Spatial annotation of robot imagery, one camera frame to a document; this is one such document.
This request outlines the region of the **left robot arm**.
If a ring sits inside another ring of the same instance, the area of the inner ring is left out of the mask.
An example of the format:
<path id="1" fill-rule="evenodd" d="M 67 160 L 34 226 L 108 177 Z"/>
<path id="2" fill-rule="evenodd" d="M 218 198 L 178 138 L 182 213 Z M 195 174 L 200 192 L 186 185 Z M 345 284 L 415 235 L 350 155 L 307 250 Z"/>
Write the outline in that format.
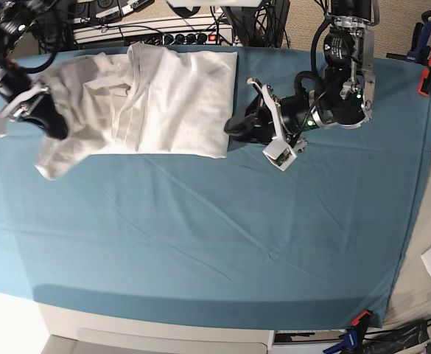
<path id="1" fill-rule="evenodd" d="M 224 131 L 238 142 L 269 145 L 280 141 L 300 148 L 302 133 L 339 125 L 358 128 L 372 116 L 376 77 L 374 32 L 377 1 L 332 1 L 310 49 L 309 71 L 297 73 L 294 94 L 279 98 L 256 78 L 247 83 L 256 98 L 226 122 Z"/>

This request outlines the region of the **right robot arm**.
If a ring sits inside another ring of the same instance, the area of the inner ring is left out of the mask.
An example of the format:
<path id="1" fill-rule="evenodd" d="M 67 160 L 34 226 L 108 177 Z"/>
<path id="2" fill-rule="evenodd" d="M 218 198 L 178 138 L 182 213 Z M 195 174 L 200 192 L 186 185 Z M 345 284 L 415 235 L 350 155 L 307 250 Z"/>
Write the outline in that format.
<path id="1" fill-rule="evenodd" d="M 0 137 L 6 136 L 9 121 L 34 125 L 51 139 L 64 140 L 69 134 L 65 118 L 55 108 L 50 85 L 31 77 L 53 64 L 61 37 L 56 37 L 49 59 L 41 66 L 26 68 L 10 58 L 16 44 L 47 13 L 60 29 L 56 1 L 6 1 L 0 8 Z"/>

